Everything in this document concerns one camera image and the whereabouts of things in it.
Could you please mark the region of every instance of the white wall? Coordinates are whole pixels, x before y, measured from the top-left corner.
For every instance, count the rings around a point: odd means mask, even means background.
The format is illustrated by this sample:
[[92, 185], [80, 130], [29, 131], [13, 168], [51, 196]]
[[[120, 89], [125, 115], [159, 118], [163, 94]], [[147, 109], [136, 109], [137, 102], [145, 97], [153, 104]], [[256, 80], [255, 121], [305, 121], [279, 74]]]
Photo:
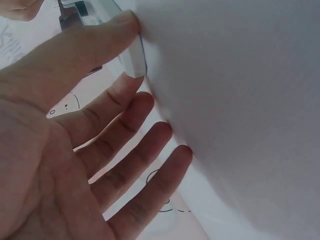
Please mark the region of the white wall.
[[319, 239], [320, 2], [117, 2], [139, 16], [151, 89], [214, 194], [182, 190], [193, 212], [211, 206], [209, 235]]

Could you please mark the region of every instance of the skin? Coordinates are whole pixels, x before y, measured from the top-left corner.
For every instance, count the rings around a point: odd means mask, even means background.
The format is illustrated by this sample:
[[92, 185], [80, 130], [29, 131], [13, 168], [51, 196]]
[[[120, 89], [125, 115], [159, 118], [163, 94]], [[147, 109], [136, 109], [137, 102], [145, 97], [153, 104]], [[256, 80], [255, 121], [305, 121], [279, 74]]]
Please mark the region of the skin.
[[0, 16], [31, 21], [38, 14], [44, 0], [0, 0]]
[[117, 166], [88, 183], [153, 108], [150, 94], [137, 93], [142, 78], [123, 74], [84, 109], [46, 118], [87, 73], [119, 55], [139, 31], [137, 19], [126, 11], [103, 25], [63, 32], [0, 71], [0, 239], [132, 240], [176, 190], [193, 156], [186, 146], [179, 146], [117, 214], [103, 218], [171, 138], [164, 122]]

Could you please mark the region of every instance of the fingernail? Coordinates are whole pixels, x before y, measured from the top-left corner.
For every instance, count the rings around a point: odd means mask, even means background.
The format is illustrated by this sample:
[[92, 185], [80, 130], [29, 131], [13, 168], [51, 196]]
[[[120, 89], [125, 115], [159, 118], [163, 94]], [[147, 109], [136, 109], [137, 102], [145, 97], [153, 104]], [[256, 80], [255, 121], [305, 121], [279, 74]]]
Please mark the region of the fingernail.
[[128, 24], [128, 23], [132, 23], [133, 21], [136, 21], [136, 20], [137, 19], [132, 11], [125, 10], [125, 11], [122, 11], [117, 16], [115, 16], [114, 18], [112, 18], [111, 21], [113, 23], [117, 23], [117, 24]]

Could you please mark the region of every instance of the finger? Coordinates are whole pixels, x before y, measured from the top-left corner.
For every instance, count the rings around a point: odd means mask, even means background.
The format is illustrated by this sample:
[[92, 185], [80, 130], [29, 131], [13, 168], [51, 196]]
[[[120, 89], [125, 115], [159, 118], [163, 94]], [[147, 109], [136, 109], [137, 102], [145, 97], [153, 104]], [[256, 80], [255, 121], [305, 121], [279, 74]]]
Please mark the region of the finger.
[[2, 11], [26, 9], [31, 7], [37, 0], [0, 0]]
[[77, 151], [90, 179], [137, 133], [154, 106], [152, 96], [138, 93], [130, 106], [95, 141]]
[[126, 49], [139, 30], [136, 17], [124, 11], [105, 24], [63, 31], [1, 71], [0, 93], [47, 113], [92, 69]]
[[91, 184], [91, 191], [102, 212], [105, 212], [130, 188], [158, 157], [171, 137], [172, 130], [167, 123], [156, 123], [137, 147], [114, 168]]
[[43, 2], [44, 0], [36, 0], [31, 6], [27, 8], [0, 12], [0, 15], [7, 19], [28, 22], [37, 16]]
[[58, 116], [54, 120], [66, 130], [73, 148], [76, 148], [100, 134], [116, 116], [123, 112], [135, 97], [142, 82], [143, 78], [133, 79], [122, 74], [111, 87], [89, 105], [79, 111]]
[[175, 192], [192, 156], [190, 148], [178, 147], [145, 188], [107, 222], [116, 239], [138, 237]]

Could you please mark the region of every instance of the cartoon drawing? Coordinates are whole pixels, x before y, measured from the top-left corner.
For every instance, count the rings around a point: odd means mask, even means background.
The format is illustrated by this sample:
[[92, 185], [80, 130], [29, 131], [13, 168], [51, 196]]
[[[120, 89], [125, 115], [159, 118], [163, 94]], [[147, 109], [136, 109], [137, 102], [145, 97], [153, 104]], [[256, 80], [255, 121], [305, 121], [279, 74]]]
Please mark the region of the cartoon drawing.
[[78, 111], [80, 109], [79, 99], [70, 92], [57, 105], [55, 105], [47, 114], [47, 118], [53, 118], [62, 114]]

